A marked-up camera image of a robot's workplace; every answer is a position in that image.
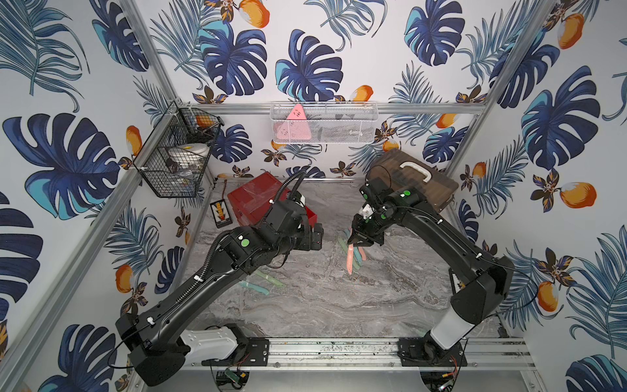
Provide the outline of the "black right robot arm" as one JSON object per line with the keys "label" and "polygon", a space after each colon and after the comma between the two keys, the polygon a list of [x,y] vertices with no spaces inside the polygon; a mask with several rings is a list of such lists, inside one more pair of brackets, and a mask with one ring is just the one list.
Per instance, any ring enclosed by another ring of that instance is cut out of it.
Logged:
{"label": "black right robot arm", "polygon": [[370,247],[385,243],[385,231],[397,225],[421,238],[448,264],[464,285],[453,294],[444,317],[419,339],[412,359],[435,362],[508,298],[514,264],[483,251],[456,230],[412,186],[393,190],[379,179],[359,188],[364,205],[354,215],[349,243]]}

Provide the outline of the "teal ceramic fruit knife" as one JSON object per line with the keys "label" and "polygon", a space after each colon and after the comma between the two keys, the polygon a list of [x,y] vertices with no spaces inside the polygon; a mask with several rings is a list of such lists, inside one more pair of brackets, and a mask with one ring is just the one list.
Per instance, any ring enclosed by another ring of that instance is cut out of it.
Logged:
{"label": "teal ceramic fruit knife", "polygon": [[361,260],[362,261],[366,261],[367,260],[367,255],[366,255],[365,251],[361,247],[357,247],[357,250],[359,252]]}

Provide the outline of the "red drawer cabinet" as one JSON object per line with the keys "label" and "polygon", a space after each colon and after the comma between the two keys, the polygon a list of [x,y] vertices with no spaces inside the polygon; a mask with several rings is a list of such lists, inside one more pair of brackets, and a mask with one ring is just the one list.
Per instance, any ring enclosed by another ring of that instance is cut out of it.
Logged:
{"label": "red drawer cabinet", "polygon": [[276,177],[264,173],[230,192],[228,200],[238,223],[247,226],[259,222],[270,207],[269,201],[274,199],[281,185],[282,182]]}

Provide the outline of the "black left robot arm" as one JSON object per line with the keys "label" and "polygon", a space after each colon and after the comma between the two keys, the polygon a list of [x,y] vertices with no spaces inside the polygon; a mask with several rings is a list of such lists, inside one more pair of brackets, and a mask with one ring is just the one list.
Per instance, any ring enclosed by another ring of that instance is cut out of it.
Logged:
{"label": "black left robot arm", "polygon": [[255,225],[219,233],[191,278],[147,311],[125,314],[116,321],[136,374],[148,386],[173,377],[200,350],[184,334],[202,311],[276,257],[321,250],[323,233],[321,224],[310,225],[305,197],[296,190],[274,201]]}

